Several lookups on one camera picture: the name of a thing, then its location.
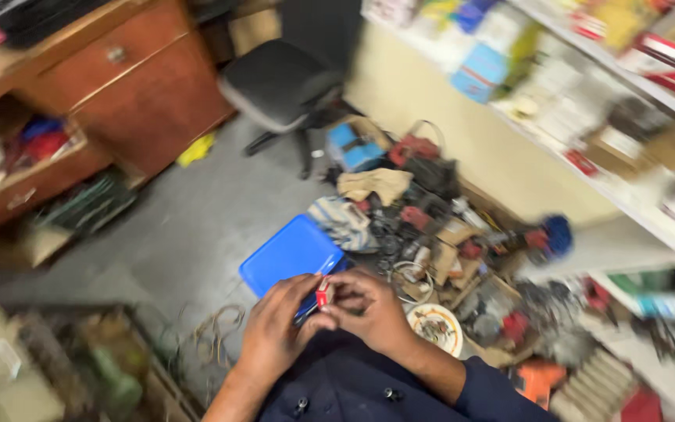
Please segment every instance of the small red box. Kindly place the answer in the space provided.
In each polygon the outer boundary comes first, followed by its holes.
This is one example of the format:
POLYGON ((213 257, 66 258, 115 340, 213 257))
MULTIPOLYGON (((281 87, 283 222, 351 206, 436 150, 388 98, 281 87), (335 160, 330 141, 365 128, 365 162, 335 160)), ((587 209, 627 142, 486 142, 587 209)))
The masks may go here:
POLYGON ((322 279, 320 286, 316 288, 316 304, 322 308, 324 305, 332 303, 332 297, 335 294, 335 287, 329 282, 329 275, 322 279))

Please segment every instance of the concrete floor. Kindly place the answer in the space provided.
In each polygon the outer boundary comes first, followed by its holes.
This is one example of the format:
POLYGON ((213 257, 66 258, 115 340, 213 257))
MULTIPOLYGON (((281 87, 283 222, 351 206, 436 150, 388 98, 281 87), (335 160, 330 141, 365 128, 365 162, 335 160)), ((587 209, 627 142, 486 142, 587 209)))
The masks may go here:
MULTIPOLYGON (((257 298, 241 281, 239 264, 317 197, 334 193, 314 175, 324 158, 316 161, 312 178, 297 178, 290 136, 243 157, 241 150, 261 132, 244 117, 230 121, 210 157, 166 170, 126 216, 51 267, 30 274, 0 270, 0 302, 146 302, 172 320, 186 304, 179 321, 185 332, 223 305, 249 310, 257 298)), ((313 149, 322 148, 323 132, 310 136, 313 149)), ((236 359, 241 333, 225 345, 236 359)), ((225 374, 206 370, 193 382, 200 401, 207 379, 215 390, 225 374)))

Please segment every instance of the sleeve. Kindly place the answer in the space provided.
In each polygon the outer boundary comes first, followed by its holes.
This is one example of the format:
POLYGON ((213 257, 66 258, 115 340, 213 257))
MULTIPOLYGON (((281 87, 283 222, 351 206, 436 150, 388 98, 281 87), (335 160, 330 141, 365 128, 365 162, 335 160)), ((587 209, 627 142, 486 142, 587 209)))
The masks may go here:
POLYGON ((490 422, 558 422, 556 416, 521 396, 499 369, 473 357, 463 362, 465 386, 455 410, 471 420, 490 422))

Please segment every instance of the wooden desk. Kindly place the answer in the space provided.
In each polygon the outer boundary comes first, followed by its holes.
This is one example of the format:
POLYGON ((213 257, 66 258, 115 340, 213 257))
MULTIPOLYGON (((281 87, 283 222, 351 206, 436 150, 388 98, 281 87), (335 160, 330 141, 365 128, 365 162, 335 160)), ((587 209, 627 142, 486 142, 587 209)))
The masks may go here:
POLYGON ((0 225, 112 163, 144 182, 227 119, 203 45, 183 0, 115 0, 29 50, 1 48, 0 110, 62 116, 82 142, 5 179, 0 225))

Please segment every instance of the yellow wall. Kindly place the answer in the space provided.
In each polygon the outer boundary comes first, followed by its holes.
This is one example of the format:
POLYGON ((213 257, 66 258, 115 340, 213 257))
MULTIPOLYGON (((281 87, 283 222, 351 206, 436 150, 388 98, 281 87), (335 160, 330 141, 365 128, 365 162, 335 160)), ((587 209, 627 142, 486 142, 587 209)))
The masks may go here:
MULTIPOLYGON (((620 211, 569 169, 512 131, 484 105, 456 91, 421 54, 366 22, 346 99, 386 130, 405 133, 431 120, 445 135, 445 156, 462 175, 521 218, 565 213, 575 225, 620 211)), ((422 132, 433 139, 433 132, 422 132)))

